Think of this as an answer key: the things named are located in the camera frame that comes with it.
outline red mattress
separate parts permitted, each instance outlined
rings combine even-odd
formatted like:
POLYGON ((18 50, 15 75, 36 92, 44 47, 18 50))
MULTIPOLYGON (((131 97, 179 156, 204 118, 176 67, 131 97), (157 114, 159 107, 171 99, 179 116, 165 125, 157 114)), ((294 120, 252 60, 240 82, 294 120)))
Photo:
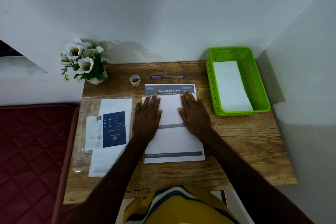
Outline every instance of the red mattress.
POLYGON ((76 106, 0 107, 0 222, 51 223, 76 106))

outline green basket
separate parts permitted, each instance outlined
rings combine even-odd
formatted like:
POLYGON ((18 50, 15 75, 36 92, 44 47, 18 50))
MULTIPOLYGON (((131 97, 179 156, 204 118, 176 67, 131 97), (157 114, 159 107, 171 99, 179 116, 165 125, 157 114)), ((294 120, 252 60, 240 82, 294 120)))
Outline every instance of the green basket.
POLYGON ((236 116, 251 115, 270 110, 270 103, 261 80, 253 52, 247 47, 219 47, 211 48, 207 60, 207 71, 209 85, 213 103, 213 109, 218 116, 236 116), (213 68, 213 62, 237 61, 244 89, 253 111, 226 112, 221 105, 219 98, 216 76, 213 68))

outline clear plastic packaging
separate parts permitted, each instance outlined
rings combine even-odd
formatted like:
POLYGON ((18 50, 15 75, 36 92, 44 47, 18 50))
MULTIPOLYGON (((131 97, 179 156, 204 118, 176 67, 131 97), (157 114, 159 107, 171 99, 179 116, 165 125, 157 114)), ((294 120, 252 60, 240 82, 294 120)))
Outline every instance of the clear plastic packaging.
POLYGON ((75 135, 75 141, 73 143, 72 152, 72 170, 75 173, 82 171, 89 171, 92 157, 92 150, 85 150, 85 133, 86 133, 86 117, 96 116, 99 114, 100 102, 102 99, 123 99, 131 98, 132 101, 132 117, 130 126, 130 138, 132 137, 132 123, 137 105, 135 101, 135 95, 133 93, 120 93, 111 95, 102 95, 94 97, 83 97, 79 109, 79 117, 75 135))

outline dark blue label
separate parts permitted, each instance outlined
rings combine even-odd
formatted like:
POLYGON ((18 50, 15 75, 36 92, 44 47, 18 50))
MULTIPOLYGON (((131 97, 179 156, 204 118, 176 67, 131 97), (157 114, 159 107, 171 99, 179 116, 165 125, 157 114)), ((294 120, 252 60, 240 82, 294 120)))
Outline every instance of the dark blue label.
POLYGON ((103 116, 103 148, 126 144, 125 112, 103 116))

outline striped shirt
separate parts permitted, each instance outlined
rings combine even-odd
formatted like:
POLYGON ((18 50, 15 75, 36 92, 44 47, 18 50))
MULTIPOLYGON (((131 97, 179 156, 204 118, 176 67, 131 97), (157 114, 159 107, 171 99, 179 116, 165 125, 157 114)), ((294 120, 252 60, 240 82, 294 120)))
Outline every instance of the striped shirt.
POLYGON ((135 199, 124 212, 127 224, 239 224, 213 194, 187 185, 158 190, 135 199))

